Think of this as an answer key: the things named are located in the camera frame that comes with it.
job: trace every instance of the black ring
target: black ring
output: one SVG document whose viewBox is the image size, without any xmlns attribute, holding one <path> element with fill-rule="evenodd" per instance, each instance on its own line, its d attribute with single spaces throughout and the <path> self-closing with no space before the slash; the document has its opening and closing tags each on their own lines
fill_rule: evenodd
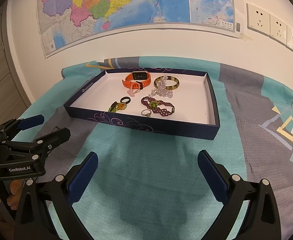
<svg viewBox="0 0 293 240">
<path fill-rule="evenodd" d="M 123 97 L 123 98 L 121 98 L 120 102 L 121 102 L 121 103 L 128 104 L 128 103 L 130 103 L 130 102 L 131 102 L 131 98 L 129 98 L 129 97 Z"/>
</svg>

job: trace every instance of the orange watch strap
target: orange watch strap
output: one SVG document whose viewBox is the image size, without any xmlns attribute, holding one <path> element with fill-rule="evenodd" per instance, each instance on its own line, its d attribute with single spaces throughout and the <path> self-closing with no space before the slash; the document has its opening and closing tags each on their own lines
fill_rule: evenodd
<svg viewBox="0 0 293 240">
<path fill-rule="evenodd" d="M 145 87 L 147 87 L 148 85 L 151 84 L 151 75 L 150 75 L 150 73 L 148 71 L 146 72 L 146 74 L 147 74 L 148 79 L 146 79 L 146 80 L 144 80 L 144 81 L 141 82 L 143 88 L 145 88 Z M 131 80 L 133 80 L 133 74 L 132 73 L 130 73 L 129 75 L 127 75 L 126 78 L 125 78 L 125 80 L 122 80 L 122 83 L 123 83 L 123 85 L 126 88 L 129 88 L 129 89 L 140 89 L 140 85 L 138 83 L 136 83 L 136 82 L 132 82 Z"/>
</svg>

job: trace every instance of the box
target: box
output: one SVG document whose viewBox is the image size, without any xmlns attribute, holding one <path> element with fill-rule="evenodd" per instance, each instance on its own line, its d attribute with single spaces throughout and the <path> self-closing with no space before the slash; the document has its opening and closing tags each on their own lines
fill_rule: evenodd
<svg viewBox="0 0 293 240">
<path fill-rule="evenodd" d="M 122 79 L 132 71 L 148 71 L 151 84 L 131 97 L 125 110 L 108 112 L 114 101 L 128 96 L 128 88 Z M 173 90 L 173 97 L 154 96 L 157 100 L 170 102 L 175 112 L 170 116 L 141 115 L 146 106 L 141 99 L 151 93 L 153 82 L 159 76 L 174 76 L 180 86 Z M 207 72 L 165 68 L 120 68 L 104 70 L 79 88 L 64 104 L 70 117 L 117 125 L 137 130 L 213 140 L 220 128 L 218 106 Z"/>
</svg>

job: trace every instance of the jewelry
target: jewelry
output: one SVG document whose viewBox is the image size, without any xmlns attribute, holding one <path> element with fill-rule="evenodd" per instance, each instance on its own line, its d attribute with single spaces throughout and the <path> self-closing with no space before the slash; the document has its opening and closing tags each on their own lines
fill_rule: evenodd
<svg viewBox="0 0 293 240">
<path fill-rule="evenodd" d="M 178 87 L 179 87 L 179 85 L 180 85 L 180 81 L 179 81 L 179 79 L 177 79 L 177 78 L 175 78 L 175 77 L 172 77 L 172 76 L 162 76 L 162 77 L 158 77 L 158 78 L 156 78 L 156 80 L 154 80 L 154 86 L 156 87 L 156 88 L 159 88 L 158 87 L 158 82 L 159 81 L 161 81 L 161 79 L 163 80 L 163 78 L 165 79 L 165 80 L 172 80 L 172 81 L 174 81 L 174 82 L 176 82 L 176 84 L 175 85 L 173 85 L 173 86 L 167 86 L 167 87 L 165 87 L 166 88 L 166 90 L 175 90 L 175 89 L 177 89 Z"/>
<path fill-rule="evenodd" d="M 142 112 L 141 112 L 141 114 L 142 115 L 144 115 L 144 116 L 146 116 L 146 117 L 150 117 L 151 116 L 151 113 L 152 113 L 152 111 L 150 110 L 150 109 L 144 109 Z"/>
<path fill-rule="evenodd" d="M 129 97 L 123 97 L 123 98 L 121 98 L 120 102 L 121 102 L 121 103 L 126 103 L 126 104 L 128 104 L 128 103 L 131 102 L 131 98 L 129 98 Z"/>
<path fill-rule="evenodd" d="M 131 82 L 131 87 L 130 87 L 130 89 L 127 91 L 128 95 L 129 95 L 130 97 L 135 97 L 135 94 L 138 93 L 138 92 L 140 91 L 140 89 L 136 89 L 136 90 L 134 91 L 134 89 L 133 89 L 133 85 L 134 85 L 134 84 L 138 84 L 138 85 L 139 85 L 139 83 L 137 83 L 137 82 Z"/>
<path fill-rule="evenodd" d="M 176 82 L 176 84 L 173 86 L 166 86 L 165 83 L 168 79 L 173 80 L 174 82 Z M 157 90 L 153 88 L 151 90 L 151 93 L 149 94 L 149 96 L 153 97 L 155 95 L 159 95 L 161 97 L 172 98 L 173 97 L 172 90 L 178 88 L 179 85 L 180 85 L 180 82 L 175 77 L 166 76 L 166 75 L 158 77 L 158 78 L 156 78 L 156 80 L 154 80 L 154 86 L 157 88 Z"/>
<path fill-rule="evenodd" d="M 125 80 L 122 80 L 123 85 L 129 89 L 143 89 L 151 84 L 151 75 L 148 71 L 133 71 Z"/>
<path fill-rule="evenodd" d="M 143 104 L 144 106 L 146 106 L 148 109 L 152 110 L 153 113 L 155 114 L 160 114 L 162 116 L 168 116 L 174 113 L 175 108 L 174 105 L 171 103 L 167 103 L 167 102 L 163 102 L 162 100 L 155 100 L 154 98 L 151 97 L 144 97 L 141 99 L 141 104 Z M 172 111 L 168 111 L 167 109 L 163 108 L 159 108 L 158 106 L 160 105 L 164 105 L 164 106 L 170 106 L 172 107 Z"/>
<path fill-rule="evenodd" d="M 127 107 L 127 104 L 131 102 L 131 98 L 123 97 L 120 100 L 120 103 L 117 101 L 113 102 L 113 104 L 109 107 L 108 112 L 115 113 L 118 110 L 124 110 Z"/>
</svg>

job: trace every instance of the green pendant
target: green pendant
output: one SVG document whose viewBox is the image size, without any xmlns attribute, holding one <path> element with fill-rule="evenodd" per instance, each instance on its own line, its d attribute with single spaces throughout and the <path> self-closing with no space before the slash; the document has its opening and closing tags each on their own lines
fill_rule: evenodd
<svg viewBox="0 0 293 240">
<path fill-rule="evenodd" d="M 151 107 L 151 108 L 156 108 L 158 105 L 159 105 L 159 101 L 152 101 L 152 102 L 150 103 L 150 107 Z"/>
</svg>

